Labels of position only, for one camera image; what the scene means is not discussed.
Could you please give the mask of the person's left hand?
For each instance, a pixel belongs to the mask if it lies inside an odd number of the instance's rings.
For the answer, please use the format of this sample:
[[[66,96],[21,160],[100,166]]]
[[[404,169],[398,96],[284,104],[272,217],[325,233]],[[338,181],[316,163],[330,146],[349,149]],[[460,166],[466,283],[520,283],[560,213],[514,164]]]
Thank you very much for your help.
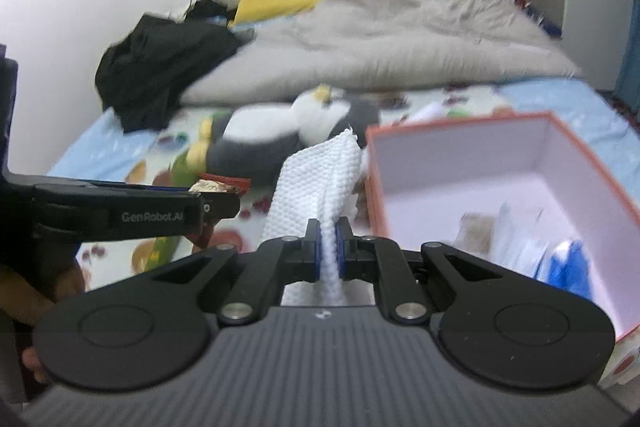
[[[21,275],[1,273],[1,310],[17,322],[35,325],[55,303],[82,294],[85,277],[77,261],[61,273],[53,285],[53,299],[36,291]]]

